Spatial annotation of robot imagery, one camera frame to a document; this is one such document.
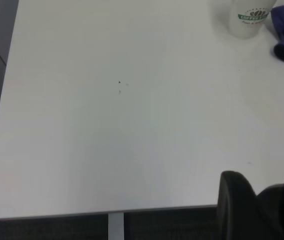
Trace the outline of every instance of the table top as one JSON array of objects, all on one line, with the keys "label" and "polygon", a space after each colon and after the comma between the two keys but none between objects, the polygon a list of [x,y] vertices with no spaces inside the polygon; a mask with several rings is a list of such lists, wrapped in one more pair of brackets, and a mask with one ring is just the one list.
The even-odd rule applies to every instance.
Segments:
[{"label": "table top", "polygon": [[0,103],[0,219],[217,203],[284,181],[284,63],[216,0],[20,0]]}]

